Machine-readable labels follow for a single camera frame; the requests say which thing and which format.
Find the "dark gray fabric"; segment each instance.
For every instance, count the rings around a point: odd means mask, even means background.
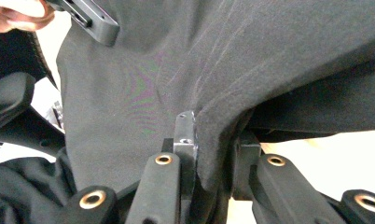
[[[257,106],[249,128],[302,133],[374,130],[375,60]]]
[[[375,59],[375,0],[96,2],[122,25],[116,45],[104,47],[73,24],[58,57],[79,189],[134,183],[173,137],[176,115],[193,109],[198,194],[216,195],[246,110]]]
[[[0,223],[57,223],[57,216],[76,193],[65,150],[56,163],[22,158],[0,164]]]

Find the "brass grommet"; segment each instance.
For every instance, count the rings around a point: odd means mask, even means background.
[[[267,161],[274,166],[284,166],[286,164],[284,159],[277,156],[270,156],[267,158]]]
[[[167,165],[170,164],[173,161],[173,158],[168,155],[161,155],[156,158],[156,163],[158,165]]]
[[[367,195],[367,194],[357,194],[355,195],[354,199],[359,205],[369,210],[370,212],[375,213],[375,198],[374,197]]]
[[[91,201],[91,197],[98,198],[97,200]],[[95,190],[93,192],[90,192],[83,196],[82,199],[80,199],[79,205],[83,209],[91,209],[98,207],[100,204],[102,204],[105,201],[106,193],[103,190]]]

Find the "metal bracket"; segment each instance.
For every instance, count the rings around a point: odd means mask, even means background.
[[[234,172],[231,195],[237,201],[252,201],[254,195],[249,186],[252,165],[257,165],[261,153],[260,143],[251,132],[243,132],[234,145]]]
[[[193,111],[176,117],[174,153],[181,159],[181,199],[190,200],[196,178],[197,145],[194,133]]]

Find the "human hand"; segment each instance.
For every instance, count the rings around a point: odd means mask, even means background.
[[[0,0],[0,33],[36,31],[53,19],[54,10],[44,0]]]

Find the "gray cover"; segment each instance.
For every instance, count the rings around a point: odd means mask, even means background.
[[[192,109],[203,220],[248,109],[375,59],[375,0],[96,3],[122,26],[116,45],[74,24],[58,57],[76,185],[128,187]]]

